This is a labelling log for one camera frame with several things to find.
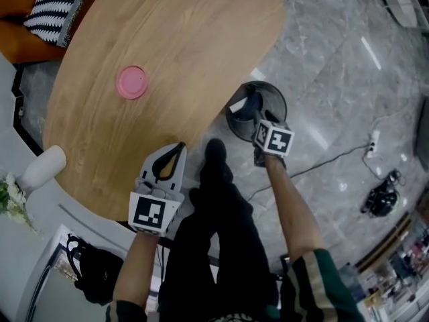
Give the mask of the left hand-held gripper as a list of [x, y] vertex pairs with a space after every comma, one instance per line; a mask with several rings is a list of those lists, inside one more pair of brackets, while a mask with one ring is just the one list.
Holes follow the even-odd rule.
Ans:
[[138, 179], [147, 182], [141, 182], [130, 194], [128, 224], [133, 230], [166, 236], [184, 202], [179, 191], [186, 158], [186, 144], [179, 142], [164, 146], [145, 159]]

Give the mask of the white power strip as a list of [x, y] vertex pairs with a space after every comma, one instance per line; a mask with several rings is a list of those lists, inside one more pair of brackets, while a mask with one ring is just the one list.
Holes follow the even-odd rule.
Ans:
[[374, 157], [375, 153], [377, 152], [379, 137], [380, 137], [380, 131], [378, 129], [375, 129], [371, 132], [369, 145], [365, 153], [366, 158]]

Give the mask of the pink round coaster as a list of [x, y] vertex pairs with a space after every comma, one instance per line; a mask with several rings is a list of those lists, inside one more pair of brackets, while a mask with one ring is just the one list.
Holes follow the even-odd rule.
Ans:
[[118, 93], [125, 99], [134, 100], [142, 96], [149, 85], [145, 71], [138, 66], [128, 66], [117, 76]]

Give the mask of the person's green sweatshirt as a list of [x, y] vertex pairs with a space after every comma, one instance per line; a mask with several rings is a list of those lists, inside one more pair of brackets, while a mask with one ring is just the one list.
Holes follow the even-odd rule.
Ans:
[[146, 314], [134, 303], [119, 301], [108, 306], [106, 322], [365, 322], [343, 283], [329, 251], [317, 249], [292, 263], [280, 289], [281, 308], [268, 305], [258, 312], [201, 308], [184, 314], [158, 309]]

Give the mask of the person's legs in black trousers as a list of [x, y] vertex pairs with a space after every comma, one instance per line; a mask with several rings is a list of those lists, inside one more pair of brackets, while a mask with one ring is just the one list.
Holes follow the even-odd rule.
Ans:
[[253, 220], [233, 182], [220, 139], [205, 150], [160, 287], [160, 322], [276, 322], [279, 293]]

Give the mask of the dark round trash bin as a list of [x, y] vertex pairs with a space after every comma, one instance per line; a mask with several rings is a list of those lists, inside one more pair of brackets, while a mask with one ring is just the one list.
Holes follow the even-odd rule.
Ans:
[[251, 142], [251, 136], [254, 132], [253, 119], [243, 119], [241, 110], [231, 113], [229, 105], [247, 98], [253, 93], [260, 93], [263, 98], [263, 106], [261, 108], [263, 115], [266, 114], [266, 111], [270, 111], [276, 117], [285, 121], [288, 113], [286, 101], [277, 87], [259, 80], [243, 83], [225, 105], [225, 115], [230, 130], [239, 139], [246, 142]]

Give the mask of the black backpack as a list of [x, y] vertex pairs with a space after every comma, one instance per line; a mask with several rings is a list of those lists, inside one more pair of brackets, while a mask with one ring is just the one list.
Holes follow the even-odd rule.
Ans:
[[74, 285], [86, 300], [101, 306], [113, 300], [113, 291], [123, 259], [68, 234], [66, 243], [68, 262], [76, 275]]

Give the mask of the wooden coffee table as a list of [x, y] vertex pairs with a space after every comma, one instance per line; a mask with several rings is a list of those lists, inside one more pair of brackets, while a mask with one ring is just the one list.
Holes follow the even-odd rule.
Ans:
[[[146, 157], [195, 146], [285, 21], [282, 0], [96, 0], [48, 103], [44, 147], [60, 146], [67, 159], [59, 185], [93, 213], [126, 221]], [[149, 79], [134, 100], [116, 87], [128, 66]]]

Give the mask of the black white striped blanket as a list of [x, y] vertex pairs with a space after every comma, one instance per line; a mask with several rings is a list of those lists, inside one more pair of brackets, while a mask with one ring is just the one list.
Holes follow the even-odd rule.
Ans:
[[21, 24], [41, 40], [67, 48], [84, 0], [0, 0], [0, 19]]

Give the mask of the white vase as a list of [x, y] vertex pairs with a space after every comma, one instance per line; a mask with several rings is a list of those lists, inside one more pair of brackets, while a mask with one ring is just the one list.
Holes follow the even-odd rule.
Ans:
[[27, 166], [16, 182], [26, 197], [29, 197], [65, 169], [66, 164], [63, 149], [57, 145], [51, 146]]

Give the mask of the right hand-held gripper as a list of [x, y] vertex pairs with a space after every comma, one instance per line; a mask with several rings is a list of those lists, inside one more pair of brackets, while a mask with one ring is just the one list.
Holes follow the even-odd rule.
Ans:
[[286, 123], [264, 119], [259, 110], [254, 113], [253, 124], [255, 128], [252, 137], [254, 165], [265, 167], [265, 157], [273, 156], [286, 167], [284, 158], [290, 153], [295, 133]]

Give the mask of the orange sofa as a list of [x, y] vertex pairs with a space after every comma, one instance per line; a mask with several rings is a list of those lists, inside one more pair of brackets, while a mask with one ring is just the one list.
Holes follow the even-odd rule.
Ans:
[[[94, 2], [84, 0], [83, 10], [72, 27], [71, 40]], [[13, 65], [59, 60], [66, 50], [41, 40], [21, 24], [0, 19], [0, 53]]]

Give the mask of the person's right forearm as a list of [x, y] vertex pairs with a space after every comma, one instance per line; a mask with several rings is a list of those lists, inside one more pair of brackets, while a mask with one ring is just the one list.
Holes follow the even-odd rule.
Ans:
[[295, 262], [307, 253], [324, 249], [316, 218], [294, 186], [281, 160], [266, 155], [265, 168], [274, 193], [290, 260]]

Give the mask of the person's left forearm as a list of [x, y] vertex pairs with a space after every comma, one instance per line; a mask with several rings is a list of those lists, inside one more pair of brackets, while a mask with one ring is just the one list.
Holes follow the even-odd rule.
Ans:
[[151, 288], [159, 237], [137, 232], [121, 267], [113, 300], [126, 301], [145, 309]]

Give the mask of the grey floor cushion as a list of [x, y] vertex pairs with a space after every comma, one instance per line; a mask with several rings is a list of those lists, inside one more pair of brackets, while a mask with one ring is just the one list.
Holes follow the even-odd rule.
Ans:
[[429, 96], [422, 95], [416, 124], [414, 155], [425, 172], [429, 172]]

